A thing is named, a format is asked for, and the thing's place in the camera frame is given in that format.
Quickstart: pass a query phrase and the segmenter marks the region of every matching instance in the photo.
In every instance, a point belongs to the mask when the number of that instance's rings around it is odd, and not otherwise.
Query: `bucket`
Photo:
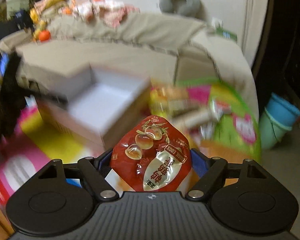
[[[277,142],[281,141],[287,131],[291,130],[292,126],[288,127],[280,124],[265,108],[259,121],[261,149],[271,149]]]
[[[266,109],[277,123],[280,123],[285,127],[292,127],[300,116],[300,110],[298,108],[275,93],[271,94]]]

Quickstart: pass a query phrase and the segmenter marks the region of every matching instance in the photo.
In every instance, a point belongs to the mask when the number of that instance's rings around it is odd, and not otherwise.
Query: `metal pin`
[[[113,190],[104,190],[100,193],[100,196],[103,198],[112,198],[115,196],[115,192]]]
[[[188,196],[191,198],[200,198],[204,195],[204,193],[201,190],[191,190],[188,192]]]

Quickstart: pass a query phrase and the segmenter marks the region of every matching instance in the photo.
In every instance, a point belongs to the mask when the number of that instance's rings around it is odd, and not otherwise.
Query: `gray neck pillow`
[[[195,17],[201,8],[201,2],[200,0],[160,0],[159,8],[163,13]]]

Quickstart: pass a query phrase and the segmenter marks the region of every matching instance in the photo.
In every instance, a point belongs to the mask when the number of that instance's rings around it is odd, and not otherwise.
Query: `open cardboard box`
[[[43,100],[37,104],[44,121],[102,153],[142,119],[150,86],[150,78],[89,66],[50,90],[68,98],[66,108]]]

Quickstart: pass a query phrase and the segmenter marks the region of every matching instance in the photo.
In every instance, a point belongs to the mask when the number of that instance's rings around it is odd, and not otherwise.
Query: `couch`
[[[47,90],[86,63],[149,75],[154,82],[176,84],[203,77],[227,82],[241,95],[258,121],[254,79],[241,49],[216,36],[205,22],[175,15],[130,13],[116,29],[57,16],[48,26],[52,40],[30,42],[31,34],[13,33],[0,51],[23,55],[19,76]]]

